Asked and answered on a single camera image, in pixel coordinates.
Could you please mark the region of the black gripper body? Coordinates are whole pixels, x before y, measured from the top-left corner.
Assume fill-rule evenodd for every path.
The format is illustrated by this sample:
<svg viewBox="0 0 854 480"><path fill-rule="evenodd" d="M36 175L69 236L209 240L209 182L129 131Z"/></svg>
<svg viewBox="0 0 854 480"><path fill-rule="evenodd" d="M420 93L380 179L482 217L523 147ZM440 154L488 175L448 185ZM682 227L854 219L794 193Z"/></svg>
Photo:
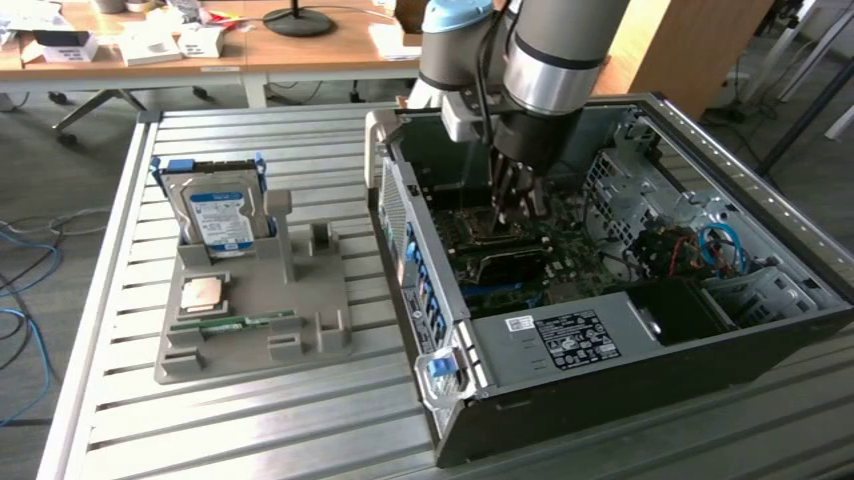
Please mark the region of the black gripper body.
<svg viewBox="0 0 854 480"><path fill-rule="evenodd" d="M558 162L574 135L583 110L560 116L514 111L499 116L491 158L520 163L536 176L544 176Z"/></svg>

